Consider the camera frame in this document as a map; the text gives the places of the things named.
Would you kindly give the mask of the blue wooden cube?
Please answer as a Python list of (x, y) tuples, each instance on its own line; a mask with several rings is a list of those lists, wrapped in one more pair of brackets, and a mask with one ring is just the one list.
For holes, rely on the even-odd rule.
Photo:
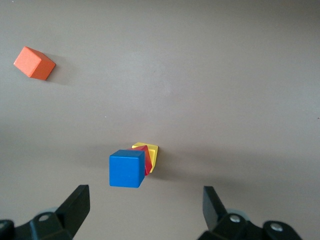
[(109, 185), (139, 188), (145, 178), (145, 152), (120, 149), (109, 156)]

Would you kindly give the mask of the orange wooden cube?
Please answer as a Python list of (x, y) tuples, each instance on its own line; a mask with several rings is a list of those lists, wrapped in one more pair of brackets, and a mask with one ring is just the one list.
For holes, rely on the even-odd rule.
[(27, 77), (46, 81), (56, 64), (45, 54), (24, 46), (13, 65)]

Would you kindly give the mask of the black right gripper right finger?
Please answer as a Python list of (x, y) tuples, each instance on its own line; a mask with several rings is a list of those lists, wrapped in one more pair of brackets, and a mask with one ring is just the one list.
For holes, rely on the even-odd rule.
[(212, 186), (203, 187), (202, 213), (207, 225), (197, 240), (303, 240), (287, 223), (268, 220), (262, 227), (227, 211)]

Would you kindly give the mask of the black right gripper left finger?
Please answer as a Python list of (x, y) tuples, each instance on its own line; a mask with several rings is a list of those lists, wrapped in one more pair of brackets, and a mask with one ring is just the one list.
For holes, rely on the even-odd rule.
[(44, 211), (15, 226), (0, 219), (0, 240), (73, 240), (90, 212), (90, 188), (79, 185), (56, 209)]

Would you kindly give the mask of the yellow wooden cube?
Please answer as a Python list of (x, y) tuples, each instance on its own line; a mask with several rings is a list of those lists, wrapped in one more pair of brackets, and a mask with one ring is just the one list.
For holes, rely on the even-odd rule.
[(159, 146), (155, 145), (155, 144), (145, 143), (145, 142), (137, 142), (137, 143), (133, 144), (132, 146), (140, 146), (140, 145), (147, 145), (148, 146), (149, 154), (150, 154), (150, 158), (151, 158), (151, 162), (152, 162), (152, 169), (151, 169), (150, 173), (152, 173), (154, 171), (155, 166), (156, 166)]

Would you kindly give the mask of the red wooden cube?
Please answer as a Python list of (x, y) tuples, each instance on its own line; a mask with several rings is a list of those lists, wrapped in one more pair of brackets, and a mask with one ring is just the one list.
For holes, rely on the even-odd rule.
[(136, 146), (133, 145), (128, 150), (144, 152), (144, 175), (145, 176), (149, 175), (153, 165), (152, 165), (148, 146), (147, 145), (136, 145)]

